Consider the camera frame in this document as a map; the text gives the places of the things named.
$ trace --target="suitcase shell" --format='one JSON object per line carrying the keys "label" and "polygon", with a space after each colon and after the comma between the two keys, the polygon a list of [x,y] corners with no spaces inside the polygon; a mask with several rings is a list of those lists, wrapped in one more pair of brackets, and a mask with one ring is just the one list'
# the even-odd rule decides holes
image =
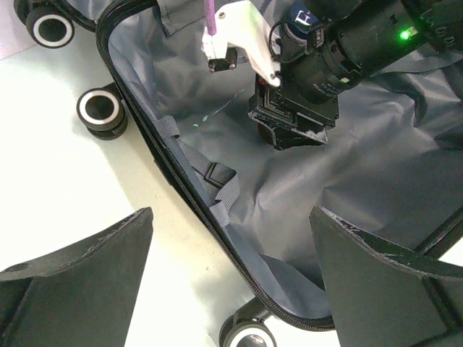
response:
{"label": "suitcase shell", "polygon": [[[254,3],[269,22],[286,9]],[[256,295],[232,327],[267,310],[302,329],[334,328],[315,206],[434,257],[460,238],[461,228],[440,227],[463,205],[460,52],[412,53],[340,97],[326,146],[277,153],[247,119],[254,73],[242,64],[210,75],[202,31],[201,1],[125,0],[103,11],[96,35],[156,164]]]}

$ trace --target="strap buckle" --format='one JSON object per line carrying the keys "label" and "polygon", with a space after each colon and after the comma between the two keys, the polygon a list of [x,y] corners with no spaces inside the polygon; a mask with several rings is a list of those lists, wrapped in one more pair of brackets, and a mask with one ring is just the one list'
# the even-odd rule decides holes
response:
{"label": "strap buckle", "polygon": [[217,175],[214,174],[214,171],[217,169],[218,163],[212,163],[209,166],[208,172],[204,175],[204,181],[208,182],[209,184],[213,185],[215,188],[222,188],[224,184],[216,179]]}

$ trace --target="white bracket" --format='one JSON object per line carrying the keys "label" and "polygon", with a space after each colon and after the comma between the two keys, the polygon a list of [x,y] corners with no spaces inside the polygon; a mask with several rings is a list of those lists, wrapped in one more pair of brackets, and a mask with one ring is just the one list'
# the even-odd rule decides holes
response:
{"label": "white bracket", "polygon": [[[274,61],[268,49],[268,36],[271,27],[249,0],[233,2],[222,6],[216,12],[217,33],[209,35],[205,27],[201,49],[208,60],[224,59],[228,47],[240,47],[246,52],[251,67],[269,85],[279,87],[281,80],[277,76],[280,63]],[[277,35],[272,37],[275,53],[280,53],[276,43]]]}

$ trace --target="caster wheel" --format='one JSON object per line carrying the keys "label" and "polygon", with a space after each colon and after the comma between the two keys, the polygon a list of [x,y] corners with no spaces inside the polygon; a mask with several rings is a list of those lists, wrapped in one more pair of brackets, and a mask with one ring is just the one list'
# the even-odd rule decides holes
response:
{"label": "caster wheel", "polygon": [[233,326],[233,317],[225,321],[218,339],[220,347],[276,347],[275,338],[263,323],[251,320]]}
{"label": "caster wheel", "polygon": [[124,134],[128,120],[120,99],[109,90],[90,89],[77,101],[77,115],[89,133],[100,140]]}
{"label": "caster wheel", "polygon": [[60,48],[71,42],[74,25],[55,6],[34,8],[25,20],[27,31],[40,46]]}

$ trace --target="purple cable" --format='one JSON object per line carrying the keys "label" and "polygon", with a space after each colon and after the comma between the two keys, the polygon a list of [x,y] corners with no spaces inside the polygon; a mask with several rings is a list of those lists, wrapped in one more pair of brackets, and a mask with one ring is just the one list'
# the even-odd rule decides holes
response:
{"label": "purple cable", "polygon": [[215,7],[214,0],[204,0],[205,26],[208,28],[210,36],[217,33]]}

